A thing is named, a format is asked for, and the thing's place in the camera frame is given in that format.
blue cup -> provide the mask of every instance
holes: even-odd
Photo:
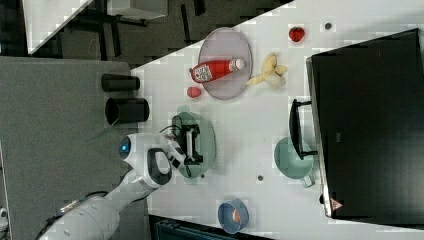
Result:
[[[249,213],[244,203],[235,199],[219,206],[218,220],[225,232],[235,234],[249,222]]]

warning sticker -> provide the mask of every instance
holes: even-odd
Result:
[[[343,204],[337,202],[336,200],[330,198],[331,201],[331,208],[333,209],[333,211],[336,211],[337,209],[343,207]]]

ketchup bottle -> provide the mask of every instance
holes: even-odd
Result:
[[[246,66],[243,59],[214,60],[200,63],[194,68],[190,68],[191,78],[197,83],[211,82],[222,78],[234,71],[243,69]]]

black cup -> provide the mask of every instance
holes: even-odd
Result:
[[[102,89],[105,92],[134,91],[140,88],[140,79],[133,76],[103,74]]]
[[[145,122],[149,118],[150,108],[144,98],[109,98],[106,102],[105,114],[110,125]]]

black handle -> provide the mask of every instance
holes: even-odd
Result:
[[[290,109],[290,120],[289,120],[290,136],[293,142],[294,149],[296,150],[297,155],[299,155],[300,159],[302,160],[303,160],[303,157],[305,156],[318,154],[317,151],[303,151],[302,129],[300,126],[298,108],[301,106],[310,105],[310,104],[312,104],[311,101],[298,102],[297,99],[294,99],[292,107]]]

